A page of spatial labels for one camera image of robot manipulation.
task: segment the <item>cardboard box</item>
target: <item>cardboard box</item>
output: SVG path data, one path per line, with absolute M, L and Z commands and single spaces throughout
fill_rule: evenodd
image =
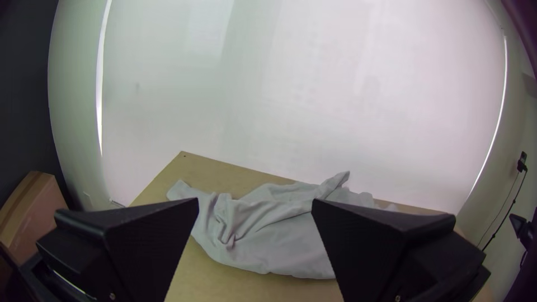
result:
M 37 253 L 36 240 L 56 227 L 54 212 L 66 209 L 53 175 L 32 171 L 0 209 L 0 246 L 21 266 Z

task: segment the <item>dark wall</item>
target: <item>dark wall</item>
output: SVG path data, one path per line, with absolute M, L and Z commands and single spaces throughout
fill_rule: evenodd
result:
M 58 0 L 0 0 L 0 205 L 32 170 L 56 176 L 73 208 L 49 116 L 47 61 Z

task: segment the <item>white wall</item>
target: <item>white wall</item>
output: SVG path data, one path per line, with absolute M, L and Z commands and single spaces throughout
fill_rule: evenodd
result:
M 526 98 L 525 118 L 526 123 L 522 135 L 522 143 L 519 148 L 528 154 L 528 160 L 526 162 L 528 174 L 511 212 L 531 220 L 537 207 L 537 188 L 535 187 L 535 183 L 537 182 L 537 99 L 531 97 Z M 484 242 L 496 230 L 513 196 L 514 194 L 511 195 L 506 208 L 499 216 L 494 227 L 491 228 L 492 230 L 487 233 L 487 236 L 483 240 Z M 487 247 L 487 258 L 484 262 L 484 265 L 492 273 L 488 283 L 497 301 L 503 300 L 511 288 L 512 282 L 519 272 L 519 263 L 523 252 L 524 248 L 516 238 L 511 223 L 507 219 L 495 239 Z
M 49 49 L 49 109 L 56 151 L 65 181 L 85 209 L 110 207 L 95 109 L 97 45 L 105 4 L 60 0 Z
M 110 193 L 129 204 L 187 150 L 312 183 L 349 169 L 352 190 L 457 213 L 494 134 L 504 63 L 479 0 L 114 0 Z
M 510 43 L 511 82 L 510 102 L 506 102 L 496 143 L 489 156 L 481 178 L 468 201 L 457 215 L 458 225 L 467 238 L 478 244 L 494 217 L 500 211 L 512 182 L 516 176 L 516 161 L 522 150 L 528 153 L 528 175 L 520 191 L 512 213 L 533 217 L 537 206 L 537 191 L 534 187 L 537 172 L 537 100 L 526 94 L 520 73 L 533 74 L 520 38 L 499 0 L 490 1 Z M 514 193 L 479 247 L 483 247 L 505 215 Z M 516 239 L 509 220 L 496 235 L 486 250 L 485 266 L 491 271 L 488 285 L 497 301 L 502 301 L 509 291 L 516 274 L 524 248 Z

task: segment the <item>wooden table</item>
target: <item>wooden table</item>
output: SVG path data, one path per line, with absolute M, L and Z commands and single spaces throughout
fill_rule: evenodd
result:
M 130 206 L 167 201 L 166 192 L 183 180 L 205 192 L 227 192 L 238 199 L 264 183 L 287 185 L 295 181 L 181 152 L 145 188 Z M 381 206 L 388 202 L 376 200 Z M 437 211 L 397 205 L 413 214 Z M 253 301 L 343 301 L 335 280 L 298 279 L 258 273 L 225 266 L 213 261 L 190 237 L 166 296 L 167 302 L 253 302 Z M 476 302 L 493 301 L 485 286 Z

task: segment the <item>crumpled cloth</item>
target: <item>crumpled cloth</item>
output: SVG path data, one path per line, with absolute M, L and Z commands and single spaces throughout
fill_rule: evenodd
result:
M 206 193 L 184 181 L 168 191 L 170 200 L 197 197 L 199 215 L 191 235 L 213 260 L 257 273 L 333 279 L 332 266 L 311 215 L 313 199 L 379 208 L 370 193 L 341 186 L 349 172 L 321 185 L 266 183 L 239 200 Z M 397 210 L 390 205 L 387 210 Z

